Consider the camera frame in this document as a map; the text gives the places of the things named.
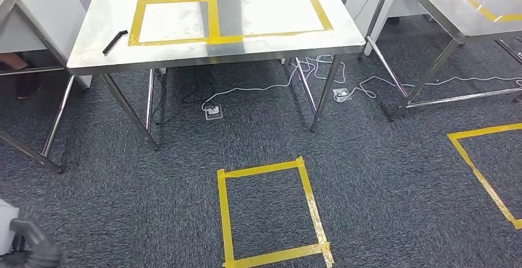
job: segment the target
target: floor power socket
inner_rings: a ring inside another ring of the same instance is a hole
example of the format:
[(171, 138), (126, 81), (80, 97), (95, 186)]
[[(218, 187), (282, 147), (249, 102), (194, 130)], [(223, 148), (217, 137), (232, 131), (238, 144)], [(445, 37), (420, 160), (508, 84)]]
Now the floor power socket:
[(208, 121), (223, 118), (223, 110), (221, 110), (221, 105), (214, 105), (213, 107), (205, 108), (205, 118)]
[(348, 96), (347, 88), (334, 89), (334, 99), (338, 102), (344, 102), (345, 100), (351, 100), (351, 96)]

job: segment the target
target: black cable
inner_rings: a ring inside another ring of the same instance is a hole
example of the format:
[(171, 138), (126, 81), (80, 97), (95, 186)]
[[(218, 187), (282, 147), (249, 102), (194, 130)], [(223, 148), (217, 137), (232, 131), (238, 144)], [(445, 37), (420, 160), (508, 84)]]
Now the black cable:
[[(156, 112), (159, 110), (159, 108), (165, 103), (166, 94), (167, 94), (167, 83), (165, 82), (166, 75), (162, 75), (159, 72), (155, 73), (155, 77), (158, 79), (158, 81), (161, 84), (160, 100), (159, 100), (158, 105), (156, 106), (156, 108), (152, 112), (152, 119), (153, 119), (155, 125), (165, 125), (165, 124), (171, 122), (176, 117), (178, 117), (183, 111), (185, 111), (188, 108), (191, 108), (193, 106), (193, 104), (201, 105), (203, 102), (206, 101), (206, 99), (208, 99), (210, 97), (209, 96), (209, 97), (206, 97), (204, 99), (198, 99), (198, 100), (194, 100), (194, 101), (187, 101), (187, 98), (189, 98), (191, 95), (196, 94), (199, 91), (199, 88), (201, 87), (200, 83), (199, 83), (198, 76), (196, 75), (196, 72), (194, 70), (193, 70), (193, 75), (194, 75), (193, 77), (196, 78), (196, 89), (194, 91), (189, 92), (187, 95), (183, 96), (182, 100), (181, 100), (182, 104), (186, 104), (188, 106), (182, 108), (179, 112), (177, 112), (174, 116), (170, 117), (168, 120), (165, 120), (163, 122), (159, 122), (159, 121), (155, 120), (155, 115), (156, 115)], [(210, 85), (210, 87), (212, 88), (212, 94), (215, 94), (215, 80), (214, 80), (214, 77), (212, 76), (211, 73), (209, 73), (209, 77), (212, 78), (212, 79), (209, 80), (208, 78), (205, 78), (205, 76), (201, 76), (201, 79), (203, 79), (208, 85)], [(215, 107), (215, 105), (212, 102), (206, 102), (205, 105), (207, 105), (207, 104), (212, 105), (213, 107)]]

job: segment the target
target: power cord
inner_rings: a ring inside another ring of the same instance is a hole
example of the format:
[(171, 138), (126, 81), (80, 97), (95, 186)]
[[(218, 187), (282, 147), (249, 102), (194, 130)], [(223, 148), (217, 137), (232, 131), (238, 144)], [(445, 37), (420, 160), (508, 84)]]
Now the power cord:
[[(324, 57), (330, 57), (333, 60), (333, 56), (331, 56), (331, 55), (320, 55), (320, 56), (316, 57), (315, 59), (306, 57), (305, 60), (301, 61), (301, 63), (305, 64), (305, 66), (308, 66), (307, 70), (304, 70), (304, 68), (303, 68), (303, 72), (304, 73), (308, 73), (305, 76), (306, 79), (308, 79), (308, 77), (312, 73), (314, 74), (315, 78), (326, 79), (325, 77), (320, 77), (320, 76), (317, 75), (317, 70), (319, 69), (319, 63), (332, 63), (331, 61), (323, 60), (322, 58), (324, 58)], [(335, 81), (336, 83), (339, 83), (339, 84), (343, 84), (343, 83), (346, 82), (345, 65), (343, 63), (342, 63), (342, 65), (343, 65), (343, 69), (342, 69), (343, 81)], [(383, 82), (385, 82), (385, 83), (395, 87), (395, 84), (389, 82), (386, 79), (383, 79), (383, 78), (378, 77), (378, 76), (372, 76), (372, 77), (370, 77), (368, 79), (365, 79), (365, 80), (361, 81), (359, 83), (359, 87), (354, 87), (351, 90), (351, 92), (349, 92), (347, 95), (342, 96), (341, 99), (336, 94), (334, 94), (334, 100), (336, 102), (338, 102), (338, 103), (345, 102), (347, 99), (349, 99), (355, 93), (355, 91), (361, 91), (366, 96), (368, 96), (370, 99), (375, 99), (377, 97), (377, 95), (374, 92), (364, 88), (364, 86), (363, 86), (363, 84), (365, 84), (368, 81), (373, 80), (373, 79), (381, 80), (381, 81), (383, 81)], [(476, 78), (476, 77), (461, 78), (461, 77), (455, 76), (455, 77), (449, 78), (449, 79), (441, 81), (441, 82), (427, 83), (426, 85), (429, 85), (429, 86), (439, 86), (439, 85), (448, 83), (448, 82), (453, 81), (453, 80), (459, 80), (459, 81), (473, 81), (473, 80), (476, 80), (476, 81), (490, 81), (490, 80), (513, 81), (513, 80), (515, 80), (515, 83), (517, 85), (519, 85), (520, 87), (522, 87), (522, 78), (520, 78), (520, 77), (501, 78), (501, 77), (496, 77), (496, 76), (490, 77), (490, 78)], [(411, 84), (402, 84), (402, 86), (403, 87), (415, 87), (414, 85), (411, 85)]]
[[(157, 81), (159, 81), (160, 84), (161, 84), (160, 100), (159, 100), (158, 105), (156, 106), (156, 108), (152, 112), (152, 119), (153, 119), (153, 122), (154, 122), (155, 125), (160, 126), (160, 125), (165, 125), (167, 123), (170, 123), (176, 117), (181, 115), (181, 113), (183, 113), (185, 110), (191, 108), (193, 106), (193, 104), (199, 104), (199, 103), (201, 103), (204, 100), (204, 99), (198, 99), (198, 100), (187, 101), (187, 99), (189, 97), (191, 97), (192, 95), (196, 94), (199, 91), (200, 87), (201, 87), (197, 74), (199, 74), (199, 72), (195, 72), (193, 70), (193, 78), (196, 78), (196, 89), (194, 91), (189, 92), (187, 95), (183, 96), (182, 100), (181, 100), (182, 104), (185, 104), (185, 105), (188, 105), (188, 106), (183, 107), (180, 111), (178, 111), (173, 116), (169, 117), (167, 120), (159, 122), (159, 121), (155, 120), (155, 115), (156, 115), (156, 112), (159, 110), (159, 108), (165, 103), (165, 98), (166, 98), (166, 94), (167, 94), (167, 84), (165, 82), (165, 78), (166, 78), (165, 75), (162, 75), (160, 72), (156, 72), (155, 73), (155, 77), (156, 77)], [(203, 81), (205, 81), (208, 85), (210, 85), (210, 87), (212, 88), (212, 93), (214, 94), (215, 93), (214, 77), (212, 76), (212, 74), (210, 74), (209, 76), (212, 78), (211, 80), (208, 80), (207, 78), (205, 78), (205, 76), (201, 76), (201, 79), (203, 79)], [(205, 104), (209, 104), (209, 105), (212, 105), (214, 107), (214, 104), (212, 102), (206, 101), (206, 102), (203, 103), (203, 105), (205, 105)]]
[(292, 64), (292, 66), (294, 66), (294, 71), (292, 71), (292, 74), (290, 75), (290, 78), (288, 79), (288, 82), (286, 84), (274, 84), (274, 85), (271, 85), (271, 86), (268, 86), (268, 87), (265, 87), (265, 88), (236, 87), (236, 88), (230, 89), (228, 91), (218, 92), (218, 93), (212, 95), (206, 101), (204, 101), (203, 104), (201, 104), (201, 110), (204, 111), (204, 112), (207, 112), (207, 109), (205, 109), (205, 105), (207, 103), (209, 103), (210, 100), (212, 100), (214, 97), (217, 97), (218, 95), (228, 94), (228, 93), (231, 93), (233, 91), (266, 91), (266, 90), (271, 89), (273, 87), (288, 87), (288, 86), (290, 86), (290, 83), (292, 82), (292, 78), (294, 77), (295, 71), (297, 70), (297, 65)]

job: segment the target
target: person's foot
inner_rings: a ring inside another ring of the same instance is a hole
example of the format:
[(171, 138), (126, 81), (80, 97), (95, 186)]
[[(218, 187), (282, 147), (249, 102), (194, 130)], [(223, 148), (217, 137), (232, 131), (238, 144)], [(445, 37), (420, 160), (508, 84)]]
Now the person's foot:
[(20, 74), (17, 75), (16, 80), (18, 100), (29, 99), (40, 90), (39, 73)]

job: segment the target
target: gray carpet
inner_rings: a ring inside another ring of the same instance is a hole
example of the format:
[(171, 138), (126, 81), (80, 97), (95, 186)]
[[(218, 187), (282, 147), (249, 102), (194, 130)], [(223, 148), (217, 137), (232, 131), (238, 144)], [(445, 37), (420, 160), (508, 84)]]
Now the gray carpet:
[[(89, 0), (82, 0), (87, 5)], [(437, 57), (448, 36), (423, 17), (386, 26), (383, 53), (405, 83)], [(520, 44), (513, 43), (519, 49)], [(372, 55), (346, 55), (348, 82), (388, 78)], [(154, 152), (128, 122), (98, 78), (75, 90), (51, 158), (65, 164), (56, 176), (0, 143), (0, 197), (35, 217), (58, 241), (63, 267), (220, 267), (224, 261), (216, 171), (294, 160), (303, 156), (319, 214), (336, 262), (354, 267), (522, 267), (522, 231), (514, 230), (447, 133), (518, 123), (522, 105), (503, 95), (408, 110), (390, 123), (383, 115), (399, 94), (373, 81), (338, 104), (329, 99), (317, 133), (302, 86), (216, 97), (224, 119), (205, 121), (184, 105), (193, 72), (211, 74), (217, 91), (269, 86), (290, 72), (276, 61), (169, 70), (165, 103), (153, 127)], [(452, 56), (438, 79), (519, 76), (520, 66), (494, 43), (469, 44)], [(1, 127), (41, 148), (62, 92), (61, 74), (44, 77), (39, 95), (14, 100), (12, 80), (0, 81)], [(143, 117), (147, 73), (114, 79)], [(310, 79), (317, 99), (324, 81)], [(211, 94), (200, 82), (197, 100)], [(449, 83), (429, 87), (422, 99), (510, 88), (515, 84)], [(161, 85), (156, 84), (159, 104)], [(520, 132), (462, 140), (472, 160), (513, 215), (522, 218), (517, 169)], [(294, 169), (227, 180), (236, 258), (316, 243)], [(322, 255), (266, 267), (325, 267)]]

